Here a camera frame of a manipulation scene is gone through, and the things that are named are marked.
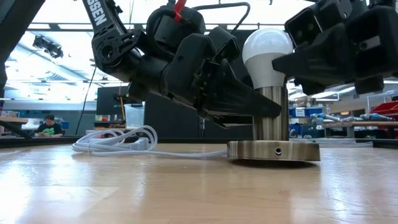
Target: ceiling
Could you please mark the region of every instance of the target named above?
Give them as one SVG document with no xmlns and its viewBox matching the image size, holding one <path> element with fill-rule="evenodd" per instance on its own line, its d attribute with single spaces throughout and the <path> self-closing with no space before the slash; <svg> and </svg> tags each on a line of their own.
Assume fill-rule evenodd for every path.
<svg viewBox="0 0 398 224">
<path fill-rule="evenodd" d="M 125 11 L 120 15 L 122 22 L 132 29 L 134 26 L 145 29 L 146 19 L 151 12 L 167 2 L 163 0 L 115 1 Z M 240 29 L 257 29 L 258 27 L 283 29 L 284 21 L 311 4 L 301 0 L 274 0 L 272 6 L 269 6 L 269 1 L 247 2 L 251 4 L 252 10 Z M 218 0 L 189 0 L 187 2 L 188 6 L 217 3 Z M 218 24 L 234 26 L 240 17 L 236 15 L 243 15 L 244 12 L 245 8 L 237 7 L 220 9 L 217 13 L 214 10 L 207 10 L 202 14 L 206 21 L 206 28 L 212 29 Z M 53 59 L 49 54 L 33 47 L 35 36 L 42 36 L 62 46 L 63 57 Z M 46 0 L 6 62 L 9 79 L 6 85 L 6 97 L 83 101 L 88 82 L 94 72 L 93 62 L 90 60 L 93 58 L 92 36 L 91 24 L 81 0 Z M 121 84 L 116 78 L 100 70 L 96 70 L 93 80 L 88 101 L 96 99 L 98 87 L 127 85 Z M 300 95 L 299 86 L 289 84 L 289 88 L 291 95 Z M 350 93 L 351 91 L 347 91 L 347 88 L 350 86 L 336 87 L 329 91 L 329 95 L 324 94 L 322 98 L 335 97 L 339 91 L 343 91 L 344 94 Z"/>
</svg>

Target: white light bulb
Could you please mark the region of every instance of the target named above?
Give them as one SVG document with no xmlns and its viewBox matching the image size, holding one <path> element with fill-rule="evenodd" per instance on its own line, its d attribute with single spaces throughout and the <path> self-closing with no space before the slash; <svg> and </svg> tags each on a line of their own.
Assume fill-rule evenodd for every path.
<svg viewBox="0 0 398 224">
<path fill-rule="evenodd" d="M 272 60 L 293 52 L 293 42 L 280 29 L 259 29 L 253 32 L 243 46 L 242 59 L 254 89 L 283 86 L 285 75 L 272 67 Z"/>
</svg>

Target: silver lamp base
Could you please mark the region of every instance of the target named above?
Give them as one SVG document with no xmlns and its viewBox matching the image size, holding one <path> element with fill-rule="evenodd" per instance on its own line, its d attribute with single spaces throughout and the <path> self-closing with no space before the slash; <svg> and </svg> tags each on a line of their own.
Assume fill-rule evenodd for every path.
<svg viewBox="0 0 398 224">
<path fill-rule="evenodd" d="M 320 161 L 319 144 L 289 141 L 231 141 L 227 147 L 230 159 L 273 161 Z"/>
</svg>

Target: person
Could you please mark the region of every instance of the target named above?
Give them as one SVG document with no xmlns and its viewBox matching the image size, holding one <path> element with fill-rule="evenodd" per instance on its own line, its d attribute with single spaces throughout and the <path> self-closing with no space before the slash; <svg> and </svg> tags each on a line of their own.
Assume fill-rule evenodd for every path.
<svg viewBox="0 0 398 224">
<path fill-rule="evenodd" d="M 59 124 L 55 123 L 54 115 L 47 115 L 44 120 L 45 123 L 41 124 L 35 133 L 35 137 L 61 137 L 62 136 L 62 128 Z"/>
</svg>

